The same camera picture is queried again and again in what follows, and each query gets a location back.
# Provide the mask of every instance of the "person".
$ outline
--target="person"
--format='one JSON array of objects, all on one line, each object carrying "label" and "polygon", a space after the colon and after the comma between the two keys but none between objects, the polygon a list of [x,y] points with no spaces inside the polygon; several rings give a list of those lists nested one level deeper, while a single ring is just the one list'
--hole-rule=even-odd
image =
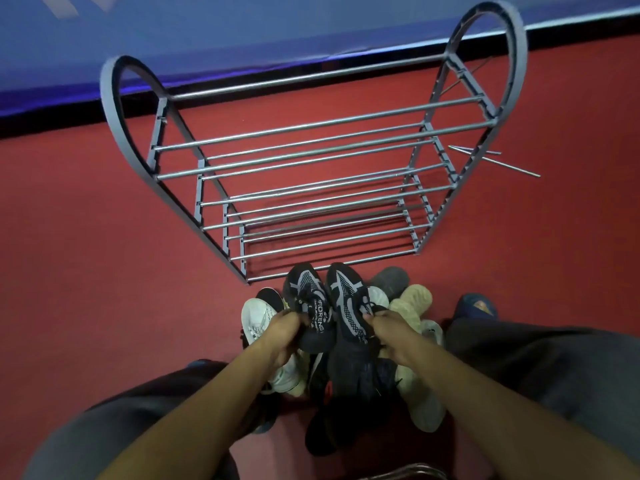
[{"label": "person", "polygon": [[[486,298],[464,296],[446,330],[448,350],[393,311],[364,320],[501,478],[640,479],[638,340],[496,317]],[[256,397],[307,320],[284,310],[228,365],[199,361],[85,411],[41,446],[24,480],[237,476],[228,449],[264,420]]]}]

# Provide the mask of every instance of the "dark gray pants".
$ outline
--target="dark gray pants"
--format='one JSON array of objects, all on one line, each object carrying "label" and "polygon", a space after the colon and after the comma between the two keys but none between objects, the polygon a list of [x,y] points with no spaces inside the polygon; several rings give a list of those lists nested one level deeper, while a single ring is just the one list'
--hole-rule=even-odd
[{"label": "dark gray pants", "polygon": [[[605,331],[486,319],[455,320],[445,339],[447,348],[469,365],[640,463],[640,340]],[[93,480],[223,366],[183,369],[85,411],[38,448],[24,480]],[[252,425],[256,416],[251,412],[245,423]],[[239,436],[253,427],[243,428]],[[237,475],[230,458],[223,469],[221,477]]]}]

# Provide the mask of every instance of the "person's left arm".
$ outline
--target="person's left arm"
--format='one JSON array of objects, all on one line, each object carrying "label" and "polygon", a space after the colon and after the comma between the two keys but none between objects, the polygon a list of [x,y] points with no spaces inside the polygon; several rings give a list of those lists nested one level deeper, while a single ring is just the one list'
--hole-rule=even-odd
[{"label": "person's left arm", "polygon": [[210,480],[261,387],[291,356],[303,319],[288,310],[274,316],[260,339],[130,444],[99,480]]}]

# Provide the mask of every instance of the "blue slipper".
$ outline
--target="blue slipper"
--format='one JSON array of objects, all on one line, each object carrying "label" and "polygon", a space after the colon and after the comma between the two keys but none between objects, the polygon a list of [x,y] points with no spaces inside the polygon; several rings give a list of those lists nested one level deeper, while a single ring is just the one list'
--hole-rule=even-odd
[{"label": "blue slipper", "polygon": [[[486,309],[482,310],[475,306],[478,301],[484,302]],[[480,293],[466,293],[460,297],[458,304],[456,305],[456,311],[453,313],[453,318],[478,318],[488,320],[498,320],[498,309],[495,305]]]}]

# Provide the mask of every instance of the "black strip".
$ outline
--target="black strip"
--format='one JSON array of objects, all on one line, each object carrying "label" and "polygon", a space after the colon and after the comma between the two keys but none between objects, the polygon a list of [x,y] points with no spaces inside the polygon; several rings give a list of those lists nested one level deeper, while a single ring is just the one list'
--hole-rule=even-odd
[{"label": "black strip", "polygon": [[[573,43],[583,43],[592,40],[620,37],[625,35],[640,33],[640,15],[624,16],[619,18],[609,18],[595,20],[592,22],[574,23],[571,25],[561,25],[558,27],[548,27],[528,31],[529,50],[539,50],[541,48],[558,47]],[[378,64],[389,61],[398,61],[412,57],[423,57],[425,55],[441,54],[444,51],[444,44],[432,45],[428,47],[409,48],[384,52],[382,54],[360,55],[339,61],[307,64],[303,66],[291,67],[282,70],[262,72],[258,74],[242,75],[230,77],[228,79],[214,80],[211,82],[201,82],[198,84],[188,84],[179,89],[172,89],[174,93],[184,93],[190,91],[201,91],[204,89],[214,89],[224,86],[235,86],[236,84],[247,84],[251,82],[261,82],[271,79],[281,79],[284,77],[294,77],[297,75],[313,74],[328,70],[344,69],[349,67],[362,66],[367,64]],[[484,59],[490,55],[505,55],[507,53],[506,39],[501,35],[464,40],[460,44],[458,55],[464,61]],[[344,77],[334,77],[331,79],[300,82],[276,88],[264,88],[240,93],[212,96],[211,98],[199,98],[180,103],[180,108],[195,107],[213,102],[224,102],[276,94],[296,89],[324,86],[336,82],[348,80],[361,80],[369,77],[388,75],[408,70],[423,69],[439,65],[439,62],[421,64],[417,66],[405,66],[375,72],[353,74]],[[155,114],[157,99],[151,93],[139,93],[124,96],[122,98],[124,112],[127,117]],[[53,107],[46,107],[30,112],[8,116],[0,120],[0,138],[23,136],[36,134],[43,131],[51,131],[62,128],[71,128],[82,125],[104,122],[102,105],[99,100],[80,102],[73,104],[62,104]]]}]

